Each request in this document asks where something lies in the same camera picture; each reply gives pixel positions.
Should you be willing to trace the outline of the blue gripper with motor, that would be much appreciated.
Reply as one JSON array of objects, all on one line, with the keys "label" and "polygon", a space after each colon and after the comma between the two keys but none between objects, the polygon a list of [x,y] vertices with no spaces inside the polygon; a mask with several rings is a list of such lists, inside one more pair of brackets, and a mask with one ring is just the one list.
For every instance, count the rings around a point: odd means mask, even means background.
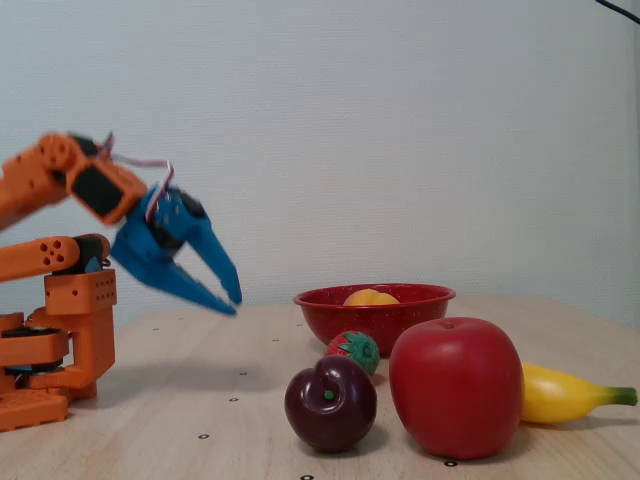
[{"label": "blue gripper with motor", "polygon": [[[185,191],[171,187],[157,204],[151,222],[146,193],[126,217],[116,234],[111,257],[146,286],[227,316],[242,303],[235,265],[212,229],[202,204]],[[226,302],[195,280],[174,261],[183,245],[189,245],[215,274],[229,300]]]}]

